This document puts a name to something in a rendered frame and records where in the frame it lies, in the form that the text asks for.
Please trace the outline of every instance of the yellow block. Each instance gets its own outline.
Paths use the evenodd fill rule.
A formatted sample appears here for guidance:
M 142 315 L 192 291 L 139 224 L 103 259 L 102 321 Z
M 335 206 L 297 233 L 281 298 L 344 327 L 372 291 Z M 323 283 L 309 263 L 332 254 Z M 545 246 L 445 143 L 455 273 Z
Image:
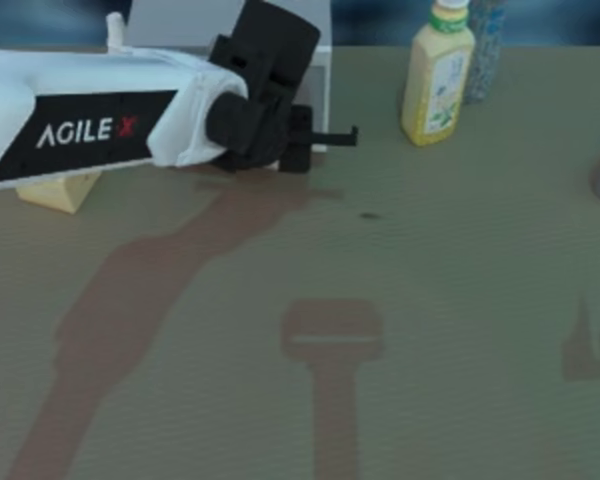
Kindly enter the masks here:
M 77 175 L 48 182 L 17 187 L 20 200 L 41 207 L 76 213 L 100 177 L 100 173 Z

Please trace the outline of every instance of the blue bottle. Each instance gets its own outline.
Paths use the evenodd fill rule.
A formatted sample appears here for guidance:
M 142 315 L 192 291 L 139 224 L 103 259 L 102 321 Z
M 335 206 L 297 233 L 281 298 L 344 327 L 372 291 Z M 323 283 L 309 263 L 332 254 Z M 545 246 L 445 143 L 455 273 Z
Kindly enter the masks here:
M 498 69 L 507 0 L 472 0 L 469 29 L 476 47 L 464 90 L 464 103 L 477 103 L 489 93 Z

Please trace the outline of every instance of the table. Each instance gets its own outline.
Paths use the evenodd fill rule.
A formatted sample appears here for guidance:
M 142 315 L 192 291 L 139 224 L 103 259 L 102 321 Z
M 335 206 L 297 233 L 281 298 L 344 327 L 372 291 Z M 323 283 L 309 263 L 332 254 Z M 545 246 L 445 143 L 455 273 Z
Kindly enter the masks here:
M 0 480 L 600 480 L 600 48 L 506 50 L 426 149 L 406 56 L 336 50 L 309 179 L 0 192 Z

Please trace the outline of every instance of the robotic arm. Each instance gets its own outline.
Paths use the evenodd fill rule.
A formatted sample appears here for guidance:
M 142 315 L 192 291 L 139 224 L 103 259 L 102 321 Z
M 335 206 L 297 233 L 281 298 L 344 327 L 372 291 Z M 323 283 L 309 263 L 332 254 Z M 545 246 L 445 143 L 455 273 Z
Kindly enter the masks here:
M 312 144 L 357 144 L 293 105 L 320 32 L 280 7 L 246 0 L 207 60 L 107 24 L 107 54 L 0 50 L 0 188 L 143 163 L 306 173 Z

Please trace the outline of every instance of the bottle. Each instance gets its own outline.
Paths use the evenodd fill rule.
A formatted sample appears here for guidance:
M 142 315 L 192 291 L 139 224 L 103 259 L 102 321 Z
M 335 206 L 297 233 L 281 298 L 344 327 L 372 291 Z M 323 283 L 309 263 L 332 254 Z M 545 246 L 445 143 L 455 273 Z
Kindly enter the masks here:
M 489 93 L 496 76 L 506 0 L 472 0 L 469 29 L 476 37 L 476 47 L 469 68 L 464 103 L 478 103 Z
M 475 38 L 469 0 L 436 0 L 429 23 L 413 39 L 402 106 L 402 128 L 417 146 L 455 130 Z

